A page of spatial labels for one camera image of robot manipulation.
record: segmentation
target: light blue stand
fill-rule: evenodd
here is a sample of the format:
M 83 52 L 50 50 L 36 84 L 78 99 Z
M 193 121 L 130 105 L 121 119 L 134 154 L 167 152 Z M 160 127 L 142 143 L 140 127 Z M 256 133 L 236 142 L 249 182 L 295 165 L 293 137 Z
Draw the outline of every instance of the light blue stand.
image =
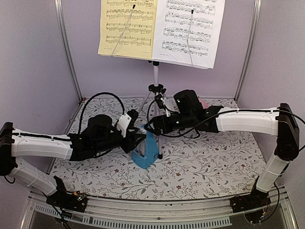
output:
M 146 132 L 146 139 L 142 144 L 145 144 L 144 156 L 139 155 L 136 148 L 132 152 L 132 160 L 137 166 L 147 169 L 158 159 L 159 150 L 153 134 L 149 131 Z

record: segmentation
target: tripod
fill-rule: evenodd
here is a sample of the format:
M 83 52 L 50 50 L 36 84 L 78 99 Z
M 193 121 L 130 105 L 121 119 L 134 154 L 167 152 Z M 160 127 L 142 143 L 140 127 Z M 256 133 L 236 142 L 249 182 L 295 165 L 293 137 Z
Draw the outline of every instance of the tripod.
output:
M 148 62 L 152 63 L 152 65 L 153 65 L 153 76 L 154 76 L 153 84 L 149 85 L 149 87 L 148 87 L 148 92 L 144 98 L 143 103 L 140 105 L 140 108 L 138 110 L 139 113 L 142 111 L 142 109 L 143 109 L 145 103 L 147 102 L 147 99 L 151 93 L 154 93 L 155 96 L 158 94 L 163 94 L 165 96 L 165 91 L 166 91 L 164 86 L 162 84 L 159 84 L 159 65 L 160 65 L 160 63 L 157 61 L 148 61 Z M 155 103 L 154 114 L 155 114 L 155 116 L 160 115 L 160 109 L 159 109 L 157 103 Z M 161 150 L 160 137 L 158 139 L 158 148 L 159 148 L 159 159 L 162 159 L 163 154 L 162 154 L 162 150 Z

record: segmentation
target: leaf pattern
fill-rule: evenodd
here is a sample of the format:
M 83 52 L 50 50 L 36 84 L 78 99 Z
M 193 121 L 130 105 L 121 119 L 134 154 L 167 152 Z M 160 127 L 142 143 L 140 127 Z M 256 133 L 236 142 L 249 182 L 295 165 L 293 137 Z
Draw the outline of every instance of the leaf pattern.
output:
M 125 109 L 138 109 L 143 99 L 122 99 Z M 147 122 L 148 100 L 137 125 Z M 234 100 L 205 99 L 209 105 L 237 108 Z M 122 115 L 118 101 L 97 98 L 88 105 L 82 130 L 88 119 L 97 114 L 109 115 L 113 124 Z M 70 133 L 79 126 L 74 120 Z M 190 132 L 187 136 L 196 136 Z M 89 195 L 123 199 L 179 200 L 214 198 L 249 192 L 262 173 L 265 161 L 251 133 L 201 133 L 197 139 L 161 137 L 163 159 L 147 170 L 137 167 L 131 155 L 121 149 L 97 159 L 69 162 L 56 159 L 51 171 L 70 191 L 80 190 Z

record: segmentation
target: white sheet music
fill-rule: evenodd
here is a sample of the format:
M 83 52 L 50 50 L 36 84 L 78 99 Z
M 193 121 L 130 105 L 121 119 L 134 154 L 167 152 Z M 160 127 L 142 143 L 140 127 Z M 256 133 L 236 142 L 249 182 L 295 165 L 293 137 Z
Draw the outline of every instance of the white sheet music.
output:
M 195 67 L 213 68 L 224 4 L 225 0 L 158 0 L 152 59 L 191 65 L 190 52 Z

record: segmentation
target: blue plastic holder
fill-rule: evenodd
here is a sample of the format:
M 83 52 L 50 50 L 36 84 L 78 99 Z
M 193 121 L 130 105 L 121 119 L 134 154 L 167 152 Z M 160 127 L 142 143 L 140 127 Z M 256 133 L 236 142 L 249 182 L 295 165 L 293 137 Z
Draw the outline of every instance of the blue plastic holder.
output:
M 139 146 L 132 152 L 132 160 L 140 168 L 147 169 L 157 159 L 159 155 L 159 149 L 154 138 L 153 133 L 146 131 L 146 139 L 139 144 Z

